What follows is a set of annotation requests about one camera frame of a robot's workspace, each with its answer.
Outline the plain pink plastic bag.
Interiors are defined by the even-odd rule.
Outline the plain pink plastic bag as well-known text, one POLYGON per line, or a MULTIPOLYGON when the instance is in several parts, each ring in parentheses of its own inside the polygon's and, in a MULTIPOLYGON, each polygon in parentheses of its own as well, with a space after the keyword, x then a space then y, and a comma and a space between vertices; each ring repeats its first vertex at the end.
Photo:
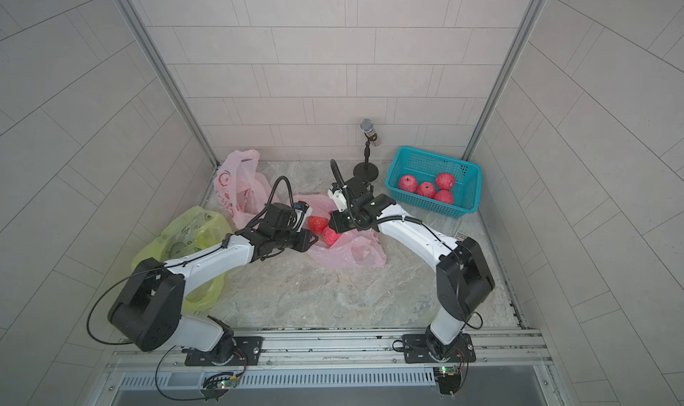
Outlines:
MULTIPOLYGON (((324 194, 295 195, 295 201, 306 201, 313 210, 310 216, 325 217, 329 221, 331 212, 337 209, 333 200, 324 194)), ((304 227, 309 229, 308 219, 304 227)), ((318 242, 306 254, 326 268, 381 268, 387 262, 387 256, 374 231, 345 232, 332 247, 325 244, 322 235, 317 236, 318 242)))

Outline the red apple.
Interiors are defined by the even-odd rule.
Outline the red apple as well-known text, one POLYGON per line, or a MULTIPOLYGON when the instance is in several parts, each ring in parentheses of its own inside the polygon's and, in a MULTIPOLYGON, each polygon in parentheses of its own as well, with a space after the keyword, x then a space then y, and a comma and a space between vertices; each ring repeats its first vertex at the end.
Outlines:
POLYGON ((340 239, 340 237, 340 233, 337 233, 328 226, 326 226, 322 231, 322 239, 328 247, 332 247, 340 239))
POLYGON ((418 190, 418 182, 412 175, 403 175, 398 183, 399 190, 414 194, 418 190))
POLYGON ((421 183, 417 187, 416 193, 421 197, 425 197, 426 199, 433 199, 436 195, 436 188, 433 183, 425 181, 425 183, 421 183))
POLYGON ((310 216, 308 218, 308 227, 311 232, 316 235, 322 235, 324 230, 329 226, 329 220, 325 217, 310 216))
POLYGON ((441 173, 436 176, 435 185, 440 190, 451 191, 455 186, 456 179, 452 174, 441 173))
POLYGON ((438 190, 434 195, 434 200, 452 206, 454 204, 454 195, 452 195, 450 190, 438 190))

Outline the pink strawberry print plastic bag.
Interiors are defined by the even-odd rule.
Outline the pink strawberry print plastic bag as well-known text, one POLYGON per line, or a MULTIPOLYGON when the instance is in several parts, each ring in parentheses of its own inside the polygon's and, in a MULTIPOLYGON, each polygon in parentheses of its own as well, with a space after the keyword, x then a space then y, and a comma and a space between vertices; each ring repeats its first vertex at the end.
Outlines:
POLYGON ((235 150, 217 170, 213 181, 219 204, 230 214, 236 228, 244 228, 265 208, 271 186, 258 172, 256 149, 235 150))

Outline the yellow-green plastic bag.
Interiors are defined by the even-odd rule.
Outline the yellow-green plastic bag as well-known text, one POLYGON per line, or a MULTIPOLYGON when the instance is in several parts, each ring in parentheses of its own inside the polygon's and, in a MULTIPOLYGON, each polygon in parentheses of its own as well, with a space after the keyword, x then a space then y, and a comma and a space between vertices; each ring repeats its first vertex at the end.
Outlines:
MULTIPOLYGON (((233 228, 224 215, 194 206, 179 215, 149 245, 133 259, 134 271, 139 263, 148 258, 159 262, 176 259, 200 252, 217 245, 233 228)), ((197 287, 183 300, 184 313, 208 311, 216 305, 224 288, 224 275, 220 275, 197 287)))

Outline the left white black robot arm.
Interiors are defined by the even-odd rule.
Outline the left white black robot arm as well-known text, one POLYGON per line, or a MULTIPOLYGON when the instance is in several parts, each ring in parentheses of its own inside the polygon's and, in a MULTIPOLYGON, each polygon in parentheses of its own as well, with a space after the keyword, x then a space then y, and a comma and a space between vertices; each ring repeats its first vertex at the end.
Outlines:
POLYGON ((161 263, 148 258, 112 288, 119 296, 107 320, 143 352, 172 344, 211 352, 228 342, 230 328, 213 318, 185 316, 183 300, 201 285, 235 268, 265 261, 287 249, 304 253, 318 238, 304 227, 308 206, 267 199, 247 225, 217 245, 161 263))

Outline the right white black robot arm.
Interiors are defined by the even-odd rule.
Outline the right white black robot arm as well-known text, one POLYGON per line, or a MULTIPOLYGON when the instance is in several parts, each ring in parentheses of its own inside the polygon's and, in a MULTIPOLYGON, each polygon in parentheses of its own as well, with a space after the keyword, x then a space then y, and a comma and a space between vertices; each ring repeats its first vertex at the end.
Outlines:
POLYGON ((337 233, 377 231, 394 238, 422 259, 436 274, 440 308, 427 327, 426 346, 436 361, 446 361, 457 350, 457 339, 495 289, 495 280, 482 249, 473 238, 463 240, 435 231, 411 216, 395 199, 375 196, 373 187, 353 177, 345 181, 331 160, 335 178, 329 197, 337 210, 330 227, 337 233))

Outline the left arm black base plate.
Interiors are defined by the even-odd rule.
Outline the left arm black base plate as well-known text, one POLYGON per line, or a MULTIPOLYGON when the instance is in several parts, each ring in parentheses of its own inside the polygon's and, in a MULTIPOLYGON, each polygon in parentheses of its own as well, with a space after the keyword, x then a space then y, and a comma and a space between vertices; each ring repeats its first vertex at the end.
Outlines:
POLYGON ((254 366, 262 351, 264 339, 261 336, 224 336, 209 352, 194 348, 183 348, 186 354, 185 366, 254 366))

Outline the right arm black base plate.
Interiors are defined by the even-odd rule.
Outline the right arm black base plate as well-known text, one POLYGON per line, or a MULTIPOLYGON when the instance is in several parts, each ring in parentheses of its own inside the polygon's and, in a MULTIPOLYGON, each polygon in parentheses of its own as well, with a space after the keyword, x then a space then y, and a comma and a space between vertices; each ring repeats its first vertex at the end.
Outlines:
POLYGON ((474 363, 477 360, 471 336, 456 336, 449 345, 443 345, 432 335, 405 334, 398 347, 406 363, 474 363))

